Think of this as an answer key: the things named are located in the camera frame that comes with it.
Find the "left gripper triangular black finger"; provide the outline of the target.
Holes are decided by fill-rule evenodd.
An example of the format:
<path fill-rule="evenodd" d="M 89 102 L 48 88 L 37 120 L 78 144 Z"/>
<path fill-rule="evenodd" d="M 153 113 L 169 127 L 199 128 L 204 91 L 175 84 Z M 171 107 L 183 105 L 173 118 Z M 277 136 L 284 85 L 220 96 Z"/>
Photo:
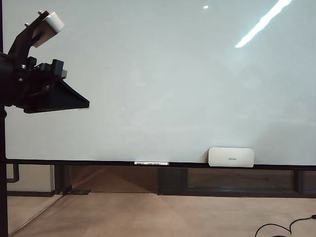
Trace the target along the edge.
<path fill-rule="evenodd" d="M 45 85 L 24 101 L 24 112 L 27 114 L 87 108 L 89 101 L 63 80 Z"/>

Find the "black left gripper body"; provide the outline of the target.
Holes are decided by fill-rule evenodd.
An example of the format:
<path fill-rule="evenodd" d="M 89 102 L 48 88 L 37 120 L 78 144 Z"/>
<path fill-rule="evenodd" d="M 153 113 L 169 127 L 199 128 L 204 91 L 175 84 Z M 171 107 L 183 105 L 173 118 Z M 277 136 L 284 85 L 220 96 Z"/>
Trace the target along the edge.
<path fill-rule="evenodd" d="M 24 109 L 27 96 L 39 92 L 45 85 L 67 77 L 64 62 L 54 59 L 49 63 L 37 65 L 34 57 L 19 63 L 14 57 L 9 58 L 9 105 Z"/>

